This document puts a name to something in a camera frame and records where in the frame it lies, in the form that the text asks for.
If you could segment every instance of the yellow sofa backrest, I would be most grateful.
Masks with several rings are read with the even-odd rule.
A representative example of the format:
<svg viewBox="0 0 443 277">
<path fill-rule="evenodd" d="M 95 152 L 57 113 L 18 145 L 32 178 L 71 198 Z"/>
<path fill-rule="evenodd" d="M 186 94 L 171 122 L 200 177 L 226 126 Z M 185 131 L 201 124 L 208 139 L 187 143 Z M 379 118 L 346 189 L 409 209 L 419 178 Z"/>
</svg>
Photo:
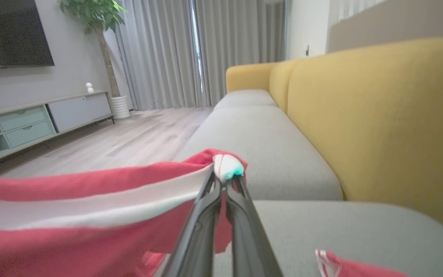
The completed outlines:
<svg viewBox="0 0 443 277">
<path fill-rule="evenodd" d="M 299 61 L 288 117 L 348 200 L 411 207 L 443 223 L 443 39 Z"/>
<path fill-rule="evenodd" d="M 269 75 L 269 94 L 276 102 L 278 107 L 286 113 L 286 104 L 288 103 L 288 85 L 290 76 L 295 65 L 301 60 L 292 60 L 276 63 L 271 68 Z"/>
</svg>

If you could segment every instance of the gray curtain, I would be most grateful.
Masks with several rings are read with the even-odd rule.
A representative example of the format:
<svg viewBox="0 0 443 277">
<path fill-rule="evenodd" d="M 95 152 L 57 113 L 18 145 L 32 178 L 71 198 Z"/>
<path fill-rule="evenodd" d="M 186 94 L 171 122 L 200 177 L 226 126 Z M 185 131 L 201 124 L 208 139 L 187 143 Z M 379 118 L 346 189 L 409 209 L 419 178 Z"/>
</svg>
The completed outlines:
<svg viewBox="0 0 443 277">
<path fill-rule="evenodd" d="M 203 105 L 190 0 L 123 0 L 118 40 L 136 109 Z"/>
<path fill-rule="evenodd" d="M 225 95 L 228 67 L 284 59 L 284 1 L 193 1 L 208 105 L 215 105 Z"/>
</svg>

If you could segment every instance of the sofa armrest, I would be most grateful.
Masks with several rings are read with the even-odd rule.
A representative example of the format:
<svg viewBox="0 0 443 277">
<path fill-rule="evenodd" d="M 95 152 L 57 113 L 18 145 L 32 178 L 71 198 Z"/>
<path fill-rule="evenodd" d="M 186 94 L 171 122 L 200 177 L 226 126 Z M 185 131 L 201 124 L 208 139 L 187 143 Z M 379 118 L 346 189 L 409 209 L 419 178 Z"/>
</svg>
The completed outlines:
<svg viewBox="0 0 443 277">
<path fill-rule="evenodd" d="M 237 65 L 226 71 L 227 93 L 243 89 L 262 89 L 269 91 L 269 74 L 277 63 L 257 63 Z"/>
</svg>

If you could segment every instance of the white plant pot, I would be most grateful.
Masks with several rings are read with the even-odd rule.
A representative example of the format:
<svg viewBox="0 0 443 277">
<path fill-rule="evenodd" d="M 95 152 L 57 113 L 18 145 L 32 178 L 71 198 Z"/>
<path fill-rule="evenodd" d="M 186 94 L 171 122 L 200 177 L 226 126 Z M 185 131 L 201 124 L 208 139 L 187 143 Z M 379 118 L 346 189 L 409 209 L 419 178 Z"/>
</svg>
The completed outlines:
<svg viewBox="0 0 443 277">
<path fill-rule="evenodd" d="M 113 97 L 111 101 L 114 119 L 130 117 L 126 96 Z"/>
</svg>

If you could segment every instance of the potted plant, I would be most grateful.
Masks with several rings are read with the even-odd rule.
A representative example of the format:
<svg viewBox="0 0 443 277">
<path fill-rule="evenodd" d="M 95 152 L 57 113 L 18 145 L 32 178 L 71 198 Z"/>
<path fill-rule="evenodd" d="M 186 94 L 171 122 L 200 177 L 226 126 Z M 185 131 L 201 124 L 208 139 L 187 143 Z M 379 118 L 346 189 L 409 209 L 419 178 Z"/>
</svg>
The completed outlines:
<svg viewBox="0 0 443 277">
<path fill-rule="evenodd" d="M 119 11 L 126 10 L 115 0 L 59 0 L 59 7 L 64 13 L 67 12 L 78 18 L 85 27 L 85 34 L 90 34 L 91 32 L 97 34 L 105 68 L 109 76 L 114 118 L 129 117 L 130 114 L 126 96 L 121 96 L 119 92 L 114 69 L 110 61 L 109 49 L 103 36 L 103 32 L 109 28 L 116 32 L 117 25 L 124 24 L 123 18 L 119 15 Z"/>
</svg>

